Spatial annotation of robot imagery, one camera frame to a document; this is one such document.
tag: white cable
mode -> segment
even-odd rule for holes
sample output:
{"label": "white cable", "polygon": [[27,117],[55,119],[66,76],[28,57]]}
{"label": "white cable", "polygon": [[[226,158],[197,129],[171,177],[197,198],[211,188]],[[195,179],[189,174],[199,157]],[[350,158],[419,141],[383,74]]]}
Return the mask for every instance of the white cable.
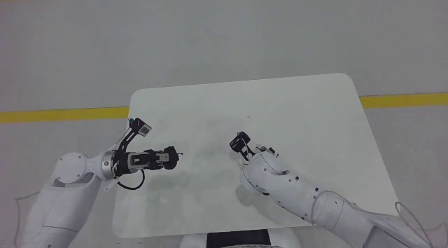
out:
{"label": "white cable", "polygon": [[14,244],[15,248],[17,248],[17,237],[19,236],[19,230],[20,230],[20,203],[19,203],[19,201],[26,200],[27,198],[35,196],[38,193],[40,193],[40,191],[32,193],[31,195],[24,196],[22,198],[14,198],[15,204],[17,205],[17,227],[15,228],[15,234],[14,234],[14,240],[13,240],[13,244]]}
{"label": "white cable", "polygon": [[[419,227],[420,227],[421,230],[423,231],[423,234],[425,235],[425,237],[426,237],[426,239],[427,239],[428,241],[425,241],[425,240],[422,238],[422,236],[421,236],[420,234],[418,234],[418,233],[415,231],[415,229],[414,229],[413,227],[411,227],[411,225],[409,225],[409,223],[406,221],[406,219],[403,218],[403,216],[402,216],[400,210],[398,209],[398,206],[397,206],[397,205],[400,205],[401,207],[405,208],[406,211],[407,211],[407,213],[409,213],[409,215],[411,215],[411,217],[414,218],[414,220],[417,222],[417,224],[419,225]],[[424,242],[426,242],[426,244],[428,244],[429,247],[434,247],[433,243],[431,242],[431,239],[429,239],[429,236],[428,236],[428,234],[426,233],[424,227],[421,225],[420,221],[415,217],[415,215],[414,215],[414,214],[413,214],[413,213],[412,213],[406,206],[404,206],[404,204],[402,204],[401,202],[398,202],[398,201],[395,202],[395,209],[397,210],[398,216],[400,216],[400,218],[406,223],[406,225],[407,225],[407,226],[408,226],[408,227],[409,227],[409,228],[410,228],[416,235],[418,235]]]}

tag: white table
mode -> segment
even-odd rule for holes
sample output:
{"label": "white table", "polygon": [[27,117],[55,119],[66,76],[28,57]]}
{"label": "white table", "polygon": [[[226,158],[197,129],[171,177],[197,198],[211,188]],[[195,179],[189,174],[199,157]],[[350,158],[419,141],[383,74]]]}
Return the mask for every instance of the white table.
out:
{"label": "white table", "polygon": [[[146,171],[137,191],[119,188],[113,231],[121,238],[308,226],[239,183],[230,141],[245,131],[292,171],[356,202],[396,214],[397,200],[351,79],[344,74],[138,90],[129,117],[153,127],[129,151],[174,145],[174,170]],[[122,177],[136,186],[141,174]]]}

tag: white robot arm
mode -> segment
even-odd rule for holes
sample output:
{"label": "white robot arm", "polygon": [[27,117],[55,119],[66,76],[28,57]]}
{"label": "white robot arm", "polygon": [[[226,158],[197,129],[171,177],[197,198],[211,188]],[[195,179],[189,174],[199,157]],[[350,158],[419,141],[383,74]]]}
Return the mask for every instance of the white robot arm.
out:
{"label": "white robot arm", "polygon": [[339,194],[290,173],[280,166],[272,148],[257,145],[254,152],[247,145],[250,140],[239,132],[230,147],[247,161],[240,180],[253,195],[269,195],[278,206],[324,227],[352,247],[429,247],[402,219],[362,210]]}
{"label": "white robot arm", "polygon": [[146,136],[151,127],[141,119],[129,120],[129,133],[117,149],[109,149],[94,158],[82,153],[62,156],[51,178],[39,193],[27,217],[22,238],[26,248],[68,247],[87,221],[102,181],[143,170],[174,169],[179,154],[173,146],[163,151],[126,152],[137,135]]}

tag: concrete floor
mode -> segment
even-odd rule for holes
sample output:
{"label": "concrete floor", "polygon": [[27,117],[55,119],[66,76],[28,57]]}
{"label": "concrete floor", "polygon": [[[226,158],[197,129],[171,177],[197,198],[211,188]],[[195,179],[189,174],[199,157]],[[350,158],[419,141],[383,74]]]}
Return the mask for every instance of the concrete floor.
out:
{"label": "concrete floor", "polygon": [[[140,88],[335,72],[359,95],[445,92],[447,11],[447,0],[0,1],[0,111],[127,106]],[[425,226],[448,220],[448,108],[366,114],[399,200]],[[124,126],[0,125],[0,247],[12,247],[13,197],[38,191],[62,154],[94,156]],[[179,245],[114,236],[114,200],[99,194],[71,247]],[[297,233],[303,247],[346,246],[316,228]]]}

